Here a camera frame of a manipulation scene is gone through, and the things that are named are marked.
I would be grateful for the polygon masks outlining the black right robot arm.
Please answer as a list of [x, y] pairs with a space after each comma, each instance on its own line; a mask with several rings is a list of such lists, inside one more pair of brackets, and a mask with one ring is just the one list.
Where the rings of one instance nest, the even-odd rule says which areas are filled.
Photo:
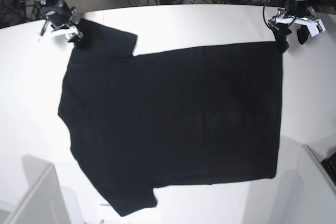
[[69, 7], [65, 0], [32, 0], [45, 23], [39, 33], [41, 38], [64, 36], [68, 42], [78, 44], [83, 33], [78, 25], [81, 20], [77, 9]]

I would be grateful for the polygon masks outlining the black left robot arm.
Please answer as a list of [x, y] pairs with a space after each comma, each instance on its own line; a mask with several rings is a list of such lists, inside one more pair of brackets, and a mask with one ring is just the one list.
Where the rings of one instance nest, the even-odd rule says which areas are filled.
[[279, 8], [278, 13], [267, 21], [267, 26], [272, 30], [276, 45], [284, 53], [289, 48], [287, 36], [291, 34], [290, 26], [300, 25], [297, 37], [300, 44], [304, 44], [309, 36], [318, 34], [316, 15], [308, 0], [286, 0], [285, 7]]

